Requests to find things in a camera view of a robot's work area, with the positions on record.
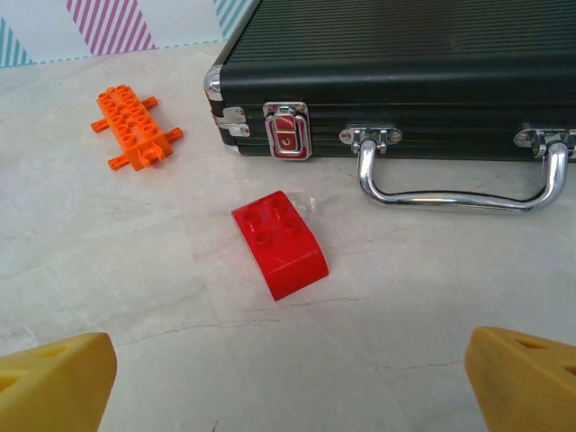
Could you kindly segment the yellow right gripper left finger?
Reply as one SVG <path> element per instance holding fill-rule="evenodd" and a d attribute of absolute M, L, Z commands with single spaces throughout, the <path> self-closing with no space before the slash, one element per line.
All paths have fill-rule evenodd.
<path fill-rule="evenodd" d="M 96 431 L 117 358 L 106 333 L 86 333 L 1 358 L 3 431 Z"/>

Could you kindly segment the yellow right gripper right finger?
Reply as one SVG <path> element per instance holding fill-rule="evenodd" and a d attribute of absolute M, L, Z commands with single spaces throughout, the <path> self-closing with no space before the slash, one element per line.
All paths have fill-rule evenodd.
<path fill-rule="evenodd" d="M 573 431 L 575 347 L 479 327 L 464 367 L 489 431 Z"/>

